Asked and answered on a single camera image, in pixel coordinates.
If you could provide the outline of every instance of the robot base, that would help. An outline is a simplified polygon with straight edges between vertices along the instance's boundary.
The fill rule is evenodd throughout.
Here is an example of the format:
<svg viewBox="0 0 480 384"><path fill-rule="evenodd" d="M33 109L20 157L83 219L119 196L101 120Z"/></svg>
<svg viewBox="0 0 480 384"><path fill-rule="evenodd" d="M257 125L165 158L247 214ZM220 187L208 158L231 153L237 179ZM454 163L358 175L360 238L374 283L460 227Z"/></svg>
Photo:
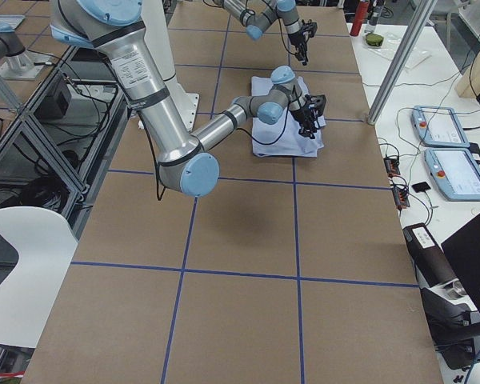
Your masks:
<svg viewBox="0 0 480 384"><path fill-rule="evenodd" d="M35 54L34 52L28 52L29 58L32 62L49 62L51 57L47 54ZM0 66L0 76L5 80L34 80L41 73L45 66L33 66L32 68L24 71L12 70L8 62L4 62Z"/></svg>

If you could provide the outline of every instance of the white cloth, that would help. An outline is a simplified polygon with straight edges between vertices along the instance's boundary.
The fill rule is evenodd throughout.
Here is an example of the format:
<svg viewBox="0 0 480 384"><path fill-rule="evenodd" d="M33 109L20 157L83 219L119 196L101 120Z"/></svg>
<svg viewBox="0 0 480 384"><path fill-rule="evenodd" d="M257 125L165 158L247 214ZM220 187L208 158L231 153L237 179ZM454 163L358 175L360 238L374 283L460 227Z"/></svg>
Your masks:
<svg viewBox="0 0 480 384"><path fill-rule="evenodd" d="M305 93L308 93L308 89L304 80L301 77L298 78L298 84L301 86ZM272 88L272 81L269 78L259 78L253 76L251 79L252 95L262 96L268 94L270 88ZM260 121L259 118L253 119L253 132L252 135L256 140L260 142L272 142L275 140L284 128L286 116L286 108L284 109L281 118L274 125L270 126ZM326 120L323 116L318 118L320 126L326 124ZM314 135L315 139L304 138L298 134L300 125L294 120L293 116L288 113L288 119L286 122L286 129L281 138L276 143L270 146L264 146L253 140L253 153L256 156L299 156L305 158L316 158L318 150L323 148L322 131L318 130Z"/></svg>

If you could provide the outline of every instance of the white chair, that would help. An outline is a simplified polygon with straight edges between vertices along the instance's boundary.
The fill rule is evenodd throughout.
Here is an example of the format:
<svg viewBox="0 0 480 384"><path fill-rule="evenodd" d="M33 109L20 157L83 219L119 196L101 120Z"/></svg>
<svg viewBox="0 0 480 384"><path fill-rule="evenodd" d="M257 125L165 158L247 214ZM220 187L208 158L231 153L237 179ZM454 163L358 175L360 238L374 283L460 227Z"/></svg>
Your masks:
<svg viewBox="0 0 480 384"><path fill-rule="evenodd" d="M450 52L451 44L451 15L458 14L461 8L465 8L469 4L473 4L477 0L438 0L430 18L438 21L446 22L446 49ZM413 10L422 2L422 0L410 0L410 6Z"/></svg>
<svg viewBox="0 0 480 384"><path fill-rule="evenodd" d="M35 348L78 241L63 216L33 206L0 209L0 235L19 256L0 284L0 345Z"/></svg>

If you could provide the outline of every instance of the spray can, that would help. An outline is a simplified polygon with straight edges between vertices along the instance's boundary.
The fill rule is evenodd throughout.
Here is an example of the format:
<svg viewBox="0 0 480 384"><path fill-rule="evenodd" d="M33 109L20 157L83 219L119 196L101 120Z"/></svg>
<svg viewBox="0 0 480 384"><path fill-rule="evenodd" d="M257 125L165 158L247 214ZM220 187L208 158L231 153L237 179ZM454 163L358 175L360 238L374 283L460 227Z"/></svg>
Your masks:
<svg viewBox="0 0 480 384"><path fill-rule="evenodd" d="M359 35L359 31L361 30L361 25L365 19L369 4L370 3L368 0L360 0L358 8L355 11L354 23L352 24L352 29L350 30L350 36Z"/></svg>
<svg viewBox="0 0 480 384"><path fill-rule="evenodd" d="M377 26L378 18L381 17L385 2L386 0L374 0L374 9L368 19L368 23L366 24L365 34L372 34L375 32L375 27Z"/></svg>

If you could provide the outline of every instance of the pole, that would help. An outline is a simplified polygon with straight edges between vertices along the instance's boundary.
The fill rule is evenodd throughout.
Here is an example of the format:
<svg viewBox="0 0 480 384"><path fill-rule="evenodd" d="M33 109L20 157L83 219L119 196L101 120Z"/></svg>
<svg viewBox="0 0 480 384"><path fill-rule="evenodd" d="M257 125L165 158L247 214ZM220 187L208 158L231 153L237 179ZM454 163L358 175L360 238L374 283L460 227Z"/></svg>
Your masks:
<svg viewBox="0 0 480 384"><path fill-rule="evenodd" d="M429 19L436 2L437 0L422 0L419 3L418 8L416 8L409 26L403 35L402 42L400 43L396 54L394 54L390 68L387 70L387 74L384 77L384 80L382 80L377 96L375 96L375 100L372 103L368 118L366 119L368 124L374 125L380 116L382 109L393 90L394 84L398 80L398 77L406 64L423 27Z"/></svg>

